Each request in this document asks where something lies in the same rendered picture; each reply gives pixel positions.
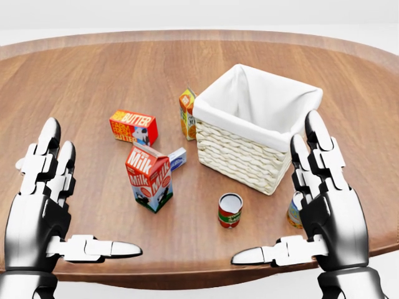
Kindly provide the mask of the small blue white box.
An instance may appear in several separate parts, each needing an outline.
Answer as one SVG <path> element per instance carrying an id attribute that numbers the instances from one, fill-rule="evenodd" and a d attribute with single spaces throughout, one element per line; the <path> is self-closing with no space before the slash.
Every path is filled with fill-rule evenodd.
<path id="1" fill-rule="evenodd" d="M 174 171 L 186 163 L 186 150 L 181 147 L 178 150 L 170 153 L 168 158 L 170 160 L 171 171 Z"/>

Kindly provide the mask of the yellow green labelled tin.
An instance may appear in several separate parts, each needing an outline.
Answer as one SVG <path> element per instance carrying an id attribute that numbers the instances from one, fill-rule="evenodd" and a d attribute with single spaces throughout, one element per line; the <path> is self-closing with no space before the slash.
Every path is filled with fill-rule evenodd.
<path id="1" fill-rule="evenodd" d="M 295 191 L 286 213 L 287 220 L 289 221 L 289 223 L 298 229 L 303 228 L 302 221 L 299 215 L 299 211 L 302 209 L 301 205 L 302 199 L 303 199 L 303 194 L 299 191 Z"/>

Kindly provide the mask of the white wicker basket cloth lining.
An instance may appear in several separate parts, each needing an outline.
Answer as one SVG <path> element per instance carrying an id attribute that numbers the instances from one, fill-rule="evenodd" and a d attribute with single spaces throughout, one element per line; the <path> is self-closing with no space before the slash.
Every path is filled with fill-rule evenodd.
<path id="1" fill-rule="evenodd" d="M 200 163 L 271 195 L 291 163 L 291 137 L 304 134 L 322 97 L 319 87 L 234 65 L 194 101 Z"/>

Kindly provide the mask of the orange juice carton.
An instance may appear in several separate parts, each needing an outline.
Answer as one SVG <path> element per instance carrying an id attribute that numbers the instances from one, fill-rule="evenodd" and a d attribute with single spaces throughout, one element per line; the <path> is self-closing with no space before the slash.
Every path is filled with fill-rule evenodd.
<path id="1" fill-rule="evenodd" d="M 195 98 L 195 92 L 189 87 L 179 97 L 181 129 L 189 141 L 196 139 L 196 119 L 193 116 Z"/>

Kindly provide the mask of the red butter box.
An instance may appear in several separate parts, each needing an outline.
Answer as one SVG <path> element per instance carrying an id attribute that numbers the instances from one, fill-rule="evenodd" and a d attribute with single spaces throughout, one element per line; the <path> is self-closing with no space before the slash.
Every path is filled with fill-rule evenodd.
<path id="1" fill-rule="evenodd" d="M 109 119 L 117 140 L 151 146 L 158 137 L 156 118 L 137 112 L 117 110 Z"/>

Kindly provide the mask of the red milk carton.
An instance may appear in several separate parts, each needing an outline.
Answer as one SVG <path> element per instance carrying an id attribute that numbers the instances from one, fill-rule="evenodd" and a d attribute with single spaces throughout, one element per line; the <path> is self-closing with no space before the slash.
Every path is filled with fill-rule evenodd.
<path id="1" fill-rule="evenodd" d="M 135 200 L 157 213 L 173 196 L 169 158 L 134 142 L 125 165 Z"/>

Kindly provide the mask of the red tomato sauce tin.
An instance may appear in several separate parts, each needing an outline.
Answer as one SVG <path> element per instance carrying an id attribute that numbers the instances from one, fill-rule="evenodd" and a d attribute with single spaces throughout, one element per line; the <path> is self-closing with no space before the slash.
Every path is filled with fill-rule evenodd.
<path id="1" fill-rule="evenodd" d="M 219 198 L 218 220 L 222 227 L 233 228 L 239 224 L 243 199 L 235 193 L 226 193 Z"/>

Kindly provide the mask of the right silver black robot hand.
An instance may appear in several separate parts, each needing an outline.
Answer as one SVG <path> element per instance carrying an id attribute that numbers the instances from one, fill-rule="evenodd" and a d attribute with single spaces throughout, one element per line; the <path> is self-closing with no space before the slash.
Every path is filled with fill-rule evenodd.
<path id="1" fill-rule="evenodd" d="M 281 237 L 274 246 L 235 254 L 233 265 L 294 265 L 317 259 L 325 271 L 368 265 L 368 230 L 355 192 L 343 175 L 345 161 L 337 140 L 329 135 L 319 113 L 305 118 L 307 138 L 291 138 L 295 197 L 307 238 Z"/>

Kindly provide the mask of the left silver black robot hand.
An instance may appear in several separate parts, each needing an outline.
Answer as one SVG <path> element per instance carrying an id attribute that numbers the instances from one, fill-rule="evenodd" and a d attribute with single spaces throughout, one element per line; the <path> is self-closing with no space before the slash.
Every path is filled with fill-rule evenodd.
<path id="1" fill-rule="evenodd" d="M 59 122 L 50 117 L 37 143 L 16 167 L 24 175 L 13 199 L 4 239 L 5 269 L 51 273 L 59 258 L 73 263 L 100 263 L 141 255 L 135 244 L 97 240 L 93 235 L 65 236 L 71 215 L 66 199 L 74 192 L 75 147 L 60 145 Z"/>

